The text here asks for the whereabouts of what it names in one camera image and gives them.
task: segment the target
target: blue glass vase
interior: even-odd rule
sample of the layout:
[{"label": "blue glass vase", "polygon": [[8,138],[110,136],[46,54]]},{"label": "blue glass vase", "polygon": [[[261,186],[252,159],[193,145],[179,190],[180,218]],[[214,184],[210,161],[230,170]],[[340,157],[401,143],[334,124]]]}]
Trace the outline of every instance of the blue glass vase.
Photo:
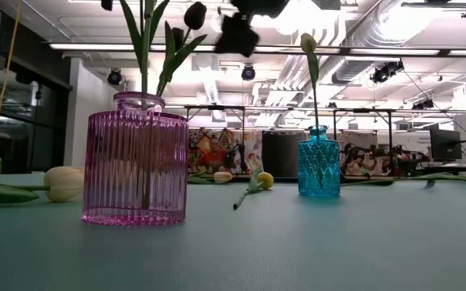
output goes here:
[{"label": "blue glass vase", "polygon": [[311,126],[311,139],[299,143],[299,195],[338,197],[341,191],[339,144],[327,140],[327,127]]}]

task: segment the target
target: light blue tabletop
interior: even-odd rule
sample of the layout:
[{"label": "light blue tabletop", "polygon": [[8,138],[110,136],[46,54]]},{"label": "light blue tabletop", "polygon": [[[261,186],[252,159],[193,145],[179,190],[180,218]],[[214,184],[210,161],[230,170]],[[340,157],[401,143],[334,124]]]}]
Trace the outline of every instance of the light blue tabletop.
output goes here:
[{"label": "light blue tabletop", "polygon": [[169,227],[85,225],[80,201],[0,206],[0,291],[466,291],[466,183],[423,185],[317,200],[279,184],[237,211],[245,184],[189,186]]}]

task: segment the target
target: computer monitor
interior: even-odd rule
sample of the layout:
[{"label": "computer monitor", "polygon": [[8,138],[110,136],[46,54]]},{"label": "computer monitor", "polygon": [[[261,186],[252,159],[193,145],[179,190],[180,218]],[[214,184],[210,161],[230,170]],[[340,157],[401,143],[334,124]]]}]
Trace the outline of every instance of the computer monitor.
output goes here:
[{"label": "computer monitor", "polygon": [[436,162],[454,162],[462,158],[460,133],[451,130],[430,129],[430,146]]}]

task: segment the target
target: glass bottle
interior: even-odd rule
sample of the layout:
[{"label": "glass bottle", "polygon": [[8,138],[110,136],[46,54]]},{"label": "glass bottle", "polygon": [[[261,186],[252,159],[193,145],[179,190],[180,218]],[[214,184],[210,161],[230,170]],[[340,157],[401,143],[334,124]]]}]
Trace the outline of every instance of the glass bottle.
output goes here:
[{"label": "glass bottle", "polygon": [[114,96],[116,111],[89,117],[82,220],[161,226],[186,215],[188,123],[162,113],[164,101]]},{"label": "glass bottle", "polygon": [[299,195],[338,197],[341,191],[340,151],[327,140],[327,127],[311,126],[310,140],[299,143]]}]

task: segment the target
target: pink glass vase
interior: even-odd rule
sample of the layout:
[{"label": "pink glass vase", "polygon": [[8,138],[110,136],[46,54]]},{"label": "pink glass vase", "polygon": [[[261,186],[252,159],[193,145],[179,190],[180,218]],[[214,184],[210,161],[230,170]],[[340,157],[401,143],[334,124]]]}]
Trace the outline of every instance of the pink glass vase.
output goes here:
[{"label": "pink glass vase", "polygon": [[136,92],[89,117],[82,220],[108,226],[181,223],[186,210],[188,123]]}]

